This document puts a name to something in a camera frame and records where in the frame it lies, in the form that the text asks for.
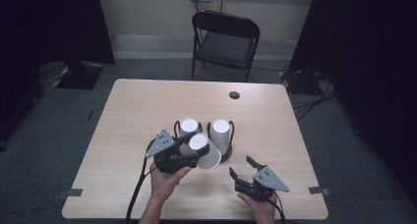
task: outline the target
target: small black dot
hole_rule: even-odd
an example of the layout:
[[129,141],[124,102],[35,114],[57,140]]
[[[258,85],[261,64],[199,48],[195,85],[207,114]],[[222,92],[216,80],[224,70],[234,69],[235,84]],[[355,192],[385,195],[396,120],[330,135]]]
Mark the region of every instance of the small black dot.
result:
[[239,93],[239,92],[237,92],[237,91],[231,91],[231,92],[229,93],[229,96],[230,96],[230,98],[232,98],[232,99],[238,99],[238,98],[240,97],[240,93]]

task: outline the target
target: white wall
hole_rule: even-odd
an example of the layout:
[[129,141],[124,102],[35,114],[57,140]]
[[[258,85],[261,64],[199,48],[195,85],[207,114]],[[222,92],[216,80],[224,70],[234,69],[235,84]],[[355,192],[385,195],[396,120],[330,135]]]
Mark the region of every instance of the white wall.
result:
[[[193,35],[196,12],[190,0],[100,0],[111,34]],[[223,0],[222,11],[246,16],[260,26],[262,39],[297,40],[312,0]],[[219,10],[219,0],[200,2]]]

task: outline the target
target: black curtain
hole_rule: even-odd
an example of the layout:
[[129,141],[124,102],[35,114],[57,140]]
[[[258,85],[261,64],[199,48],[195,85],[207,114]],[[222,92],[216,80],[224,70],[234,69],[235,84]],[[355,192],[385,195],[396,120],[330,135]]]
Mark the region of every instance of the black curtain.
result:
[[333,1],[313,1],[290,70],[334,76],[362,136],[417,206],[417,0]]
[[40,66],[68,59],[114,65],[99,0],[0,0],[0,140]]

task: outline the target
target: hand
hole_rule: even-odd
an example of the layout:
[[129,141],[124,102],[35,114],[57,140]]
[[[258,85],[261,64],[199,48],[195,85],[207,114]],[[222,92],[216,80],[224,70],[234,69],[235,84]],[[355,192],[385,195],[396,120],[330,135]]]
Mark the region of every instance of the hand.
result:
[[180,180],[190,172],[190,167],[184,167],[178,170],[175,174],[161,173],[154,162],[150,165],[150,184],[151,184],[151,198],[156,198],[161,202],[165,202],[174,192],[175,186],[180,183]]
[[[275,207],[268,201],[254,201],[249,196],[243,193],[237,194],[248,206],[252,209],[255,222],[258,224],[272,224],[275,218]],[[269,198],[273,203],[276,203],[276,195]]]
[[183,167],[175,174],[161,173],[154,162],[149,167],[150,172],[150,185],[152,191],[148,200],[147,207],[142,214],[140,224],[157,224],[159,222],[160,213],[163,204],[174,192],[175,186],[180,183],[191,167]]

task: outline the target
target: black chair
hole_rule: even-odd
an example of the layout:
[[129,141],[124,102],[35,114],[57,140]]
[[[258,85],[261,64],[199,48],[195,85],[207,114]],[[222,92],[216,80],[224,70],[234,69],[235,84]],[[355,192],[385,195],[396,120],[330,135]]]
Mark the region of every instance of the black chair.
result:
[[194,51],[191,80],[196,60],[227,68],[246,70],[248,81],[261,35],[251,20],[217,11],[201,11],[193,17]]

